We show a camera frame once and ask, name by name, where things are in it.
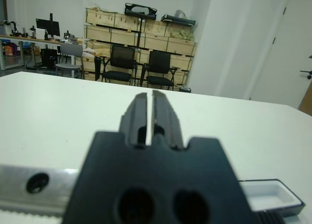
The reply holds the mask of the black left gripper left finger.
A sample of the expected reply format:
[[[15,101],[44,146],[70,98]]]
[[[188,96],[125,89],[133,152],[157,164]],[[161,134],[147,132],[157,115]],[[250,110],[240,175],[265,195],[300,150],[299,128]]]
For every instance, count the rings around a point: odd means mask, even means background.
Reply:
[[[121,117],[119,132],[127,146],[145,146],[147,134],[147,94],[137,94]]]

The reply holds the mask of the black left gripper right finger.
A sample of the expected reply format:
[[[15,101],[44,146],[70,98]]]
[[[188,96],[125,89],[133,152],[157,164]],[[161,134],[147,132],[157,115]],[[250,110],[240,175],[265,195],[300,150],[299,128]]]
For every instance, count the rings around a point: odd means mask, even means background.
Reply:
[[[160,134],[169,148],[183,150],[180,121],[167,96],[153,90],[152,106],[152,136]]]

